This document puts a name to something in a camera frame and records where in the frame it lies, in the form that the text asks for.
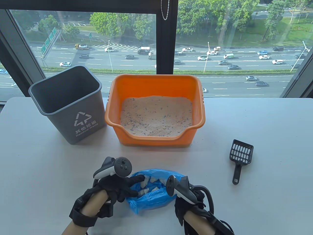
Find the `person's right hand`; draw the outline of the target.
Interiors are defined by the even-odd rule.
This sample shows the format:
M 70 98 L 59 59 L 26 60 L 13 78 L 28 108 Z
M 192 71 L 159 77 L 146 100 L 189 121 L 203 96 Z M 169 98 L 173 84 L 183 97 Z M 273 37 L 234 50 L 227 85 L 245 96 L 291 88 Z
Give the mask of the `person's right hand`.
M 186 224 L 187 226 L 191 227 L 191 224 L 189 222 L 187 222 L 187 220 L 184 219 L 185 214 L 188 211 L 197 211 L 198 210 L 202 210 L 205 207 L 205 204 L 203 203 L 203 200 L 205 198 L 205 194 L 200 191 L 200 190 L 194 190 L 192 191 L 196 198 L 197 198 L 197 203 L 195 205 L 187 202 L 186 200 L 182 199 L 181 197 L 176 197 L 175 200 L 175 214 L 176 217 L 179 220 L 179 223 L 181 225 Z

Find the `person's left hand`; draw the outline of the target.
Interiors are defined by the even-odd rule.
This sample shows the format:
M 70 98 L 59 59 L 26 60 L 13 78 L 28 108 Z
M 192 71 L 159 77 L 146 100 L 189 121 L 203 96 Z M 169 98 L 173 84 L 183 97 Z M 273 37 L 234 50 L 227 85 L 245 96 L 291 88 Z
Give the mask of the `person's left hand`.
M 95 186 L 105 190 L 109 196 L 111 204 L 123 202 L 127 197 L 138 197 L 138 192 L 131 189 L 134 184 L 141 183 L 145 180 L 144 175 L 132 177 L 119 177 L 114 174 L 100 179 Z

